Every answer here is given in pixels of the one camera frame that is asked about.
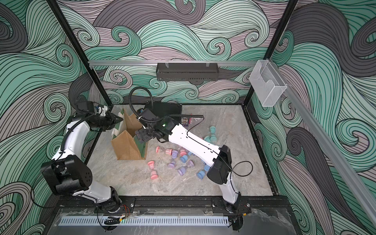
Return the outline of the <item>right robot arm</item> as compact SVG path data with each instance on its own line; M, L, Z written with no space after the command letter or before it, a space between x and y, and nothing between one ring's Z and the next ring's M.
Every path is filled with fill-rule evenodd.
M132 95L136 90L144 90L150 97L150 107L143 111L136 111L133 107ZM218 184L222 198L225 201L225 209L230 213L238 213L241 192L236 190L233 182L233 174L238 177L246 177L248 174L239 174L235 171L236 166L232 166L231 150L228 146L222 147L211 144L204 139L194 135L186 129L175 118L200 118L203 115L163 114L158 117L154 112L154 100L149 89L144 87L133 88L128 95L129 106L136 115L142 128L135 132L137 139L141 143L146 143L151 139L157 139L160 143L171 142L192 152L210 167L207 177Z

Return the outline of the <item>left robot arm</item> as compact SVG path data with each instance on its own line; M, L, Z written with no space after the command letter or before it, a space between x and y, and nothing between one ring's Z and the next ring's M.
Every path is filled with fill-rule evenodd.
M111 130L122 118L111 113L107 106L92 101L79 102L76 108L77 113L68 118L57 152L51 161L41 165L41 174L54 195L83 197L99 209L115 213L121 207L117 191L95 181L80 155L91 131Z

